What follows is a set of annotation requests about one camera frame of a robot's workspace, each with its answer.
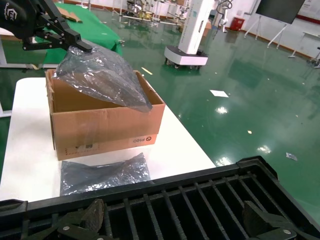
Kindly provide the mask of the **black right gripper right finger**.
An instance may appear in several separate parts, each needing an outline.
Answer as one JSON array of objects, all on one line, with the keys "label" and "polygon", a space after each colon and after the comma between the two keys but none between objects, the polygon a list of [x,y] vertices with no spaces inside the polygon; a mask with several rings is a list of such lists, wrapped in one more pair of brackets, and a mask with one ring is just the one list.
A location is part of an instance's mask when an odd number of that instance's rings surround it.
[{"label": "black right gripper right finger", "polygon": [[250,240],[318,240],[319,237],[296,227],[283,216],[264,212],[245,201],[243,224]]}]

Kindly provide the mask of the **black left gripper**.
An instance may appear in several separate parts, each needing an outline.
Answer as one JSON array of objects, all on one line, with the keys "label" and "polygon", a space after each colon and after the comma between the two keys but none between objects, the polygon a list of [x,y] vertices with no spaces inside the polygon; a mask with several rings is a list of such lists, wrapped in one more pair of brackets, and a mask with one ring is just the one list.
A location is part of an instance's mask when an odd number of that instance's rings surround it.
[{"label": "black left gripper", "polygon": [[[0,2],[0,27],[22,40],[25,51],[63,49],[70,46],[85,52],[92,47],[82,41],[81,35],[70,28],[52,0],[2,0]],[[32,42],[33,37],[44,39]]]}]

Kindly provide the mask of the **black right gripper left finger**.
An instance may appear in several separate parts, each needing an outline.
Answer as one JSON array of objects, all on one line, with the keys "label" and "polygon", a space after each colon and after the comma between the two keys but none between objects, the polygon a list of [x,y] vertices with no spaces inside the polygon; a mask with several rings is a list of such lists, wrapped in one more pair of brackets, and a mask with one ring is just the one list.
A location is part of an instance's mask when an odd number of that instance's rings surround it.
[{"label": "black right gripper left finger", "polygon": [[94,200],[86,209],[69,212],[58,223],[57,237],[60,240],[109,240],[100,235],[104,219],[104,203]]}]

